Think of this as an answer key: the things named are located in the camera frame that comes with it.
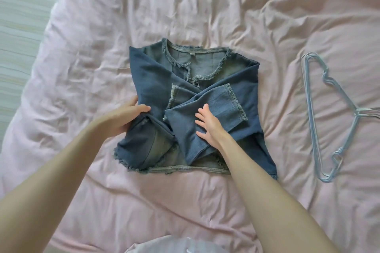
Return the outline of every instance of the floor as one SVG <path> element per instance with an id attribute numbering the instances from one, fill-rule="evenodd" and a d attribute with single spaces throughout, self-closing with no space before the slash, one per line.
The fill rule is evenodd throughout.
<path id="1" fill-rule="evenodd" d="M 56 0 L 0 0 L 0 149 Z"/>

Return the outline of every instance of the pink bedding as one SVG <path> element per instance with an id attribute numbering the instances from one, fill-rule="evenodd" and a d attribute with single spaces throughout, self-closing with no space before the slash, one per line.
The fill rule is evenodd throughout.
<path id="1" fill-rule="evenodd" d="M 361 121 L 333 183 L 315 178 L 300 58 L 315 51 L 361 107 L 380 106 L 380 0 L 59 0 L 4 138 L 0 196 L 59 152 L 89 121 L 129 99 L 128 46 L 229 46 L 258 60 L 259 112 L 279 180 L 342 252 L 380 248 L 380 122 Z M 323 158 L 352 115 L 312 67 Z M 231 252 L 263 252 L 230 176 L 129 173 L 107 140 L 51 244 L 124 252 L 172 234 Z"/>

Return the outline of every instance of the denim fabric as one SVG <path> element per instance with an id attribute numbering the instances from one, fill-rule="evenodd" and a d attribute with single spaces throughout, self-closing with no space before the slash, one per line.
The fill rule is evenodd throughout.
<path id="1" fill-rule="evenodd" d="M 257 109 L 259 63 L 228 48 L 179 46 L 167 39 L 130 47 L 139 103 L 151 106 L 133 122 L 115 149 L 128 169 L 228 173 L 219 152 L 199 138 L 195 113 L 205 103 L 223 128 L 273 178 L 276 165 L 265 146 Z"/>

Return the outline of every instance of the bare skin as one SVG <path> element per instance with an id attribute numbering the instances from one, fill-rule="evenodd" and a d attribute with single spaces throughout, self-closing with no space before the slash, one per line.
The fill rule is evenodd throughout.
<path id="1" fill-rule="evenodd" d="M 306 209 L 223 129 L 208 104 L 195 116 L 206 130 L 197 135 L 221 152 L 266 253 L 339 252 Z"/>
<path id="2" fill-rule="evenodd" d="M 127 104 L 92 121 L 59 154 L 0 201 L 0 247 L 4 253 L 44 250 L 101 145 L 128 130 L 149 106 Z M 257 165 L 221 127 L 206 104 L 197 135 L 220 150 L 266 253 L 338 252 L 307 211 Z"/>

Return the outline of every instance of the forearm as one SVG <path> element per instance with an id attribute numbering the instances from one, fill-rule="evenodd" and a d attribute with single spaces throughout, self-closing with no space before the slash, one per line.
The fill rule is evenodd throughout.
<path id="1" fill-rule="evenodd" d="M 2 252 L 42 252 L 59 225 L 105 137 L 87 126 L 0 202 Z"/>
<path id="2" fill-rule="evenodd" d="M 265 252 L 339 252 L 306 209 L 229 134 L 220 143 Z"/>

